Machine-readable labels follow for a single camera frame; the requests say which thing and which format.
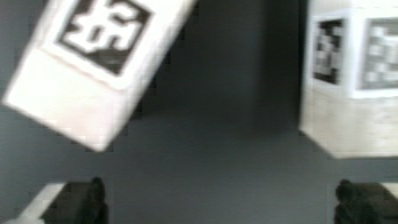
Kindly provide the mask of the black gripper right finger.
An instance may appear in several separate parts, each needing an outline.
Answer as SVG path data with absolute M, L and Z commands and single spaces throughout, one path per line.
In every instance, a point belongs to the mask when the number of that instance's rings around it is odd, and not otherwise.
M 341 180 L 334 224 L 398 224 L 398 183 Z

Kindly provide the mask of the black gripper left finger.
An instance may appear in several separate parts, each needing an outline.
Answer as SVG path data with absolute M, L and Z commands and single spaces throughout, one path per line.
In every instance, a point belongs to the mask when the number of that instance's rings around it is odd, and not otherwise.
M 105 184 L 100 178 L 87 182 L 53 182 L 45 185 L 20 219 L 27 224 L 109 224 Z

